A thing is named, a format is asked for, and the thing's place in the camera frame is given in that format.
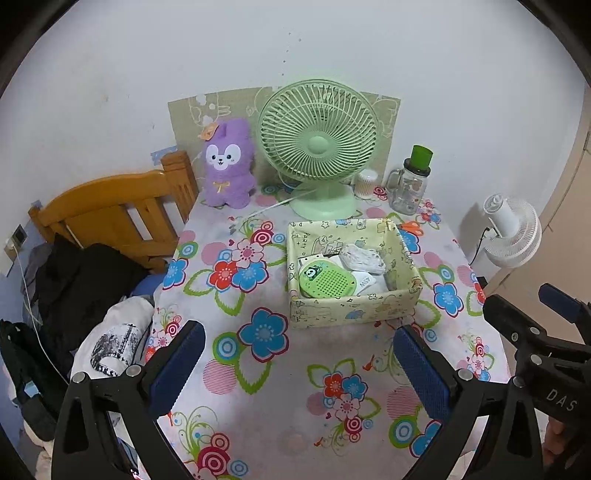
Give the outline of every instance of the yellow bow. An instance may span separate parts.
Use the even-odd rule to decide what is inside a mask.
[[[217,192],[220,193],[225,187],[230,186],[229,181],[214,181],[213,185],[217,187]]]

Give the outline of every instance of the green lid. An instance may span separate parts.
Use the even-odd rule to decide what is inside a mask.
[[[409,165],[418,170],[427,170],[431,163],[433,152],[421,145],[413,146],[413,153],[410,155]]]

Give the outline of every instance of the wooden bed frame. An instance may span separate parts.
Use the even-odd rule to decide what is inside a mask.
[[[114,175],[78,185],[44,208],[33,206],[29,216],[49,243],[56,233],[83,247],[102,243],[146,268],[164,271],[166,263],[159,257],[174,254],[178,236],[161,198],[171,196],[186,223],[198,189],[185,151],[169,153],[161,163],[163,170]],[[126,205],[137,209],[152,240],[142,239]]]

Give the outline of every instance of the black jacket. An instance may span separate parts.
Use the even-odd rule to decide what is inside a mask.
[[[43,321],[41,341],[62,375],[72,368],[71,351],[147,274],[107,245],[80,249],[56,235],[47,262],[37,270],[34,300]]]
[[[66,382],[43,354],[35,332],[24,323],[0,320],[0,353],[17,391],[22,418],[41,440],[53,440]]]

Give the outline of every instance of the blue flower print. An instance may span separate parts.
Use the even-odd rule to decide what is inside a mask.
[[[439,265],[438,270],[439,270],[439,276],[443,279],[443,281],[453,282],[454,276],[453,276],[453,271],[451,268],[449,268],[446,265]]]
[[[220,253],[217,254],[217,261],[224,261],[224,262],[229,262],[232,260],[232,250],[230,250],[229,248],[224,248],[222,250],[220,250]]]
[[[282,244],[285,242],[285,235],[283,233],[276,233],[273,235],[272,241],[274,244]]]
[[[358,398],[359,401],[363,401],[367,390],[367,383],[362,382],[361,377],[358,374],[343,379],[343,391],[345,393],[350,393],[351,398]]]
[[[480,375],[478,375],[478,380],[482,382],[488,382],[491,380],[491,374],[488,372],[488,370],[482,370]]]
[[[433,343],[437,340],[437,334],[435,330],[428,328],[423,332],[423,338],[430,343]]]
[[[265,195],[275,195],[279,192],[279,187],[277,185],[266,185],[261,190]]]
[[[238,268],[232,277],[232,286],[239,288],[244,293],[252,292],[256,285],[265,283],[269,279],[267,264],[264,260],[251,263],[248,268]]]
[[[168,271],[162,281],[162,289],[168,290],[169,288],[182,285],[187,277],[185,274],[185,268],[187,268],[188,265],[189,261],[186,258],[171,260],[168,265]]]
[[[402,235],[402,240],[404,240],[409,252],[412,254],[421,253],[421,247],[418,244],[418,237],[414,233],[407,232],[406,230],[400,230],[400,235]]]
[[[232,475],[235,475],[238,477],[245,476],[248,473],[248,465],[245,464],[242,460],[233,460],[228,465],[228,471]]]
[[[252,312],[251,322],[240,327],[237,336],[244,345],[252,348],[252,356],[264,363],[287,352],[290,342],[286,330],[285,316],[259,307]]]
[[[435,292],[434,302],[437,307],[445,310],[450,317],[457,317],[457,314],[464,309],[464,302],[457,296],[457,289],[453,283],[435,283],[433,286]]]
[[[335,398],[334,397],[324,397],[324,399],[322,400],[322,403],[324,404],[324,406],[326,408],[332,408],[333,405],[335,404]]]
[[[432,420],[429,425],[427,425],[425,433],[423,435],[419,435],[413,440],[410,446],[410,453],[413,455],[413,457],[419,458],[425,452],[425,450],[427,450],[427,447],[435,438],[435,435],[439,431],[440,427],[441,423],[439,423],[437,420]]]
[[[197,254],[198,249],[199,245],[196,242],[185,242],[178,247],[180,256],[186,258],[187,260],[189,258],[193,258]]]

